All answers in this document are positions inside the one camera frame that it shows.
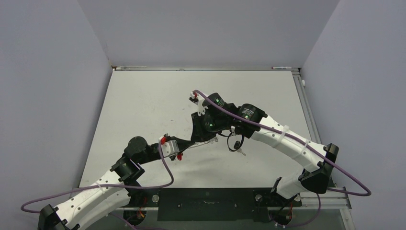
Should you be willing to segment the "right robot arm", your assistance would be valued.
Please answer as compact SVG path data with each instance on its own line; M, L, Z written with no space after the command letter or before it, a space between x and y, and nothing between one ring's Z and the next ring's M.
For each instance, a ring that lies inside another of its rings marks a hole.
M338 146L312 142L276 122L258 107L248 103L241 106L226 103L218 93L207 96L192 92L189 100L197 105L196 115L200 119L196 121L196 137L229 130L232 135L267 144L303 167L302 171L277 179L270 193L273 203L283 205L304 191L326 193Z

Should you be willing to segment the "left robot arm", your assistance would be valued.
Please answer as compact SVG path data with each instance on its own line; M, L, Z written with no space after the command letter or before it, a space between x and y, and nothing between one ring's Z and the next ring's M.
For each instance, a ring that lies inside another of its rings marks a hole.
M194 144L192 140L171 136L163 136L151 145L141 136L130 139L121 158L90 189L83 189L55 207L42 208L37 228L85 230L119 207L139 205L143 193L137 180L145 172L141 165L164 156L175 156Z

